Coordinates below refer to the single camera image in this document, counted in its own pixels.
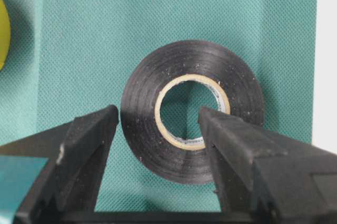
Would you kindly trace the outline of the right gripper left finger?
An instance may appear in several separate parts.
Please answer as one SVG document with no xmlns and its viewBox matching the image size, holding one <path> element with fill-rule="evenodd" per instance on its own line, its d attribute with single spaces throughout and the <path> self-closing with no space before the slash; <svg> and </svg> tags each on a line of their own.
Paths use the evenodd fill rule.
<svg viewBox="0 0 337 224">
<path fill-rule="evenodd" d="M 93 211 L 117 125 L 109 105 L 2 145 L 1 223 Z"/>
</svg>

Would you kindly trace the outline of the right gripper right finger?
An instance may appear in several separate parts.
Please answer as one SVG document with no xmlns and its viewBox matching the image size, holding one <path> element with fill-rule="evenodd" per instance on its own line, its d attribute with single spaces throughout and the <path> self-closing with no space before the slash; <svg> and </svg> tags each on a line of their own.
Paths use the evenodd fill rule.
<svg viewBox="0 0 337 224">
<path fill-rule="evenodd" d="M 198 123 L 223 212 L 336 223 L 336 154 L 206 107 Z"/>
</svg>

